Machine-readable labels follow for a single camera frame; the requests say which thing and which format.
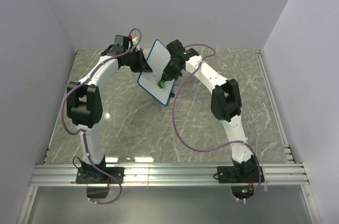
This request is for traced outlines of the aluminium right side rail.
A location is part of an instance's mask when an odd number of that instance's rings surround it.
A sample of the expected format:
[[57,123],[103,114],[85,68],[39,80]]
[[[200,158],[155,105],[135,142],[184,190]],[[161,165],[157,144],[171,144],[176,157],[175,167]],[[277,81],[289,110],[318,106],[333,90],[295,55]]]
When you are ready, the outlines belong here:
[[285,133],[285,130],[284,130],[281,118],[280,118],[279,110],[278,110],[278,107],[276,105],[275,98],[274,98],[274,95],[273,95],[273,92],[272,92],[272,89],[271,89],[269,78],[267,76],[267,73],[266,73],[266,70],[265,70],[265,67],[264,67],[264,62],[263,62],[263,59],[262,59],[261,51],[262,51],[261,49],[255,49],[255,52],[256,52],[256,55],[257,55],[257,58],[258,58],[258,61],[259,61],[259,64],[260,64],[260,68],[261,68],[261,71],[262,71],[262,74],[263,74],[263,77],[264,77],[265,86],[266,86],[266,89],[267,89],[267,92],[268,92],[268,95],[269,95],[269,98],[270,98],[270,102],[271,102],[271,105],[272,105],[274,117],[275,117],[276,123],[277,123],[278,128],[279,128],[279,133],[280,133],[280,137],[281,137],[281,140],[282,140],[282,143],[283,143],[287,163],[295,163],[296,161],[295,161],[295,158],[293,157],[290,145],[288,143],[287,136],[286,136],[286,133]]

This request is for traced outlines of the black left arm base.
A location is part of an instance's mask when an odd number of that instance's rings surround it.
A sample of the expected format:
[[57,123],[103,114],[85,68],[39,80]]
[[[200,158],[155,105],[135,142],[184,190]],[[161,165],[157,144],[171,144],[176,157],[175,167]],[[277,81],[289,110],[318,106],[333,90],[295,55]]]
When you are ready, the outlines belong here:
[[87,185],[86,195],[90,200],[105,199],[109,195],[110,185],[121,185],[124,167],[107,167],[105,158],[94,168],[75,156],[72,160],[77,169],[75,184]]

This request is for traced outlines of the green whiteboard eraser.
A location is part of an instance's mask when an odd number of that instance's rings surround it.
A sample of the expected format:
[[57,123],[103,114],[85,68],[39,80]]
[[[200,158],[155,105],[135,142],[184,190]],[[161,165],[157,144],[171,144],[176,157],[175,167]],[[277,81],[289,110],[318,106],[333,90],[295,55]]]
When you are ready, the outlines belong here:
[[160,87],[160,88],[165,88],[165,81],[158,81],[157,85]]

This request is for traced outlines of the blue framed whiteboard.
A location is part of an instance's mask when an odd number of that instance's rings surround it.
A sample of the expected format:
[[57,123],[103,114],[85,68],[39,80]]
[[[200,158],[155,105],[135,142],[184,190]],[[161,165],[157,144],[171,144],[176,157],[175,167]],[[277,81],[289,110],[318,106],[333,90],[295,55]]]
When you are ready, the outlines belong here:
[[173,91],[175,80],[165,82],[164,88],[160,88],[158,82],[170,58],[171,55],[166,46],[160,40],[156,39],[146,58],[147,64],[153,71],[151,73],[141,72],[137,79],[137,83],[141,88],[165,106],[169,104],[170,94]]

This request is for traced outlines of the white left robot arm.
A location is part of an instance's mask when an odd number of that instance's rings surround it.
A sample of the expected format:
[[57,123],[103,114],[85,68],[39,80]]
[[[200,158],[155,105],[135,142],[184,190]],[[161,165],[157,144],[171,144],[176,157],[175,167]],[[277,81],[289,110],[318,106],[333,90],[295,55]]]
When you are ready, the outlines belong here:
[[116,35],[114,43],[102,51],[90,72],[79,81],[67,85],[63,106],[66,107],[67,117],[76,126],[75,132],[67,132],[70,135],[80,134],[83,162],[94,164],[88,176],[95,183],[101,183],[107,177],[107,169],[99,165],[105,159],[97,125],[103,115],[100,89],[121,67],[129,67],[134,73],[153,71],[139,46],[140,41],[141,37]]

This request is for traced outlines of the aluminium rail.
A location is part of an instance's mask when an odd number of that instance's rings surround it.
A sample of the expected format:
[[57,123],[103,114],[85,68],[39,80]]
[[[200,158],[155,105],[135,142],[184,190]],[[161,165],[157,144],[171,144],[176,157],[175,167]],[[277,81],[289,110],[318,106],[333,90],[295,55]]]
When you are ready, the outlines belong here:
[[[218,186],[213,178],[223,163],[130,163],[109,164],[123,167],[122,186]],[[264,185],[306,185],[309,180],[303,164],[263,164]],[[37,165],[30,186],[97,186],[103,183],[80,183],[80,175],[72,164]]]
[[293,157],[290,145],[288,143],[287,136],[286,136],[286,133],[285,133],[285,130],[284,130],[281,118],[280,118],[279,110],[278,110],[278,107],[276,105],[275,98],[274,98],[274,95],[273,95],[273,92],[272,92],[272,89],[271,89],[269,78],[267,76],[267,73],[266,73],[266,70],[265,70],[265,67],[264,67],[264,62],[263,62],[263,59],[262,59],[261,51],[262,51],[261,49],[255,49],[255,52],[256,52],[256,55],[257,55],[257,58],[258,58],[258,61],[259,61],[259,64],[260,64],[260,68],[261,68],[261,71],[262,71],[262,74],[263,74],[263,77],[264,77],[265,86],[266,86],[266,89],[267,89],[267,92],[268,92],[268,95],[269,95],[269,98],[270,98],[270,102],[271,102],[271,105],[272,105],[274,117],[275,117],[276,123],[277,123],[278,128],[279,128],[279,133],[280,133],[280,137],[281,137],[281,140],[282,140],[282,143],[283,143],[287,163],[295,163],[296,161],[295,161],[295,158]]

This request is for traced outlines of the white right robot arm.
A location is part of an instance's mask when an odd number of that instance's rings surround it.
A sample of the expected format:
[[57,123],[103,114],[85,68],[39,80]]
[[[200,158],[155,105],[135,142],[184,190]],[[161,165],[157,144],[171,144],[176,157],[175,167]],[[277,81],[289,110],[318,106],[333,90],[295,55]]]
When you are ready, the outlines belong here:
[[[175,134],[185,147],[199,153],[209,153],[225,146],[231,146],[231,157],[235,166],[234,176],[237,180],[244,182],[252,176],[252,169],[259,167],[260,164],[255,151],[247,142],[248,138],[245,136],[242,125],[242,100],[239,84],[234,78],[228,79],[208,65],[206,60],[216,55],[216,51],[212,47],[206,44],[199,44],[200,47],[205,47],[212,51],[212,54],[202,57],[193,48],[194,46],[194,44],[183,46],[179,40],[174,40],[167,44],[166,49],[170,54],[170,60],[158,82],[158,86],[163,87],[165,82],[177,80],[182,76],[183,70],[189,73],[189,76],[179,85],[174,95],[172,124]],[[198,79],[209,90],[211,94],[211,112],[221,122],[228,138],[227,143],[212,149],[197,149],[189,146],[182,139],[176,126],[175,106],[181,88],[191,77]]]

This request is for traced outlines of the aluminium front rail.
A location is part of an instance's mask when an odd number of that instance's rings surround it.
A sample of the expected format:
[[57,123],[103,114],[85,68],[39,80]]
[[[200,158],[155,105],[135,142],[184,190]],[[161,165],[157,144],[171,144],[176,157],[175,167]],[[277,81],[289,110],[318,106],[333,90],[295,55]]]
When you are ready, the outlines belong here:
[[[223,163],[130,163],[109,164],[123,167],[122,186],[218,186],[213,178]],[[309,180],[303,164],[263,164],[264,185],[306,185]],[[103,183],[80,183],[80,175],[72,164],[37,165],[30,186],[97,186]]]

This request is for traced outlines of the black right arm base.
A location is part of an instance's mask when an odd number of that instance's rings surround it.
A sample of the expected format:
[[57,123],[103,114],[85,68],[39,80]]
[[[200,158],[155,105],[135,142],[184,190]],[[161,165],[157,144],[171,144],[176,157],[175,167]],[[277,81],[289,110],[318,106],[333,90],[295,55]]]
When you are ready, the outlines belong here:
[[258,168],[255,168],[248,177],[237,173],[235,166],[218,166],[217,172],[213,175],[213,178],[218,181],[219,184],[232,184],[231,192],[236,200],[249,200],[255,194],[254,184],[265,182],[262,168],[260,167],[260,174]]

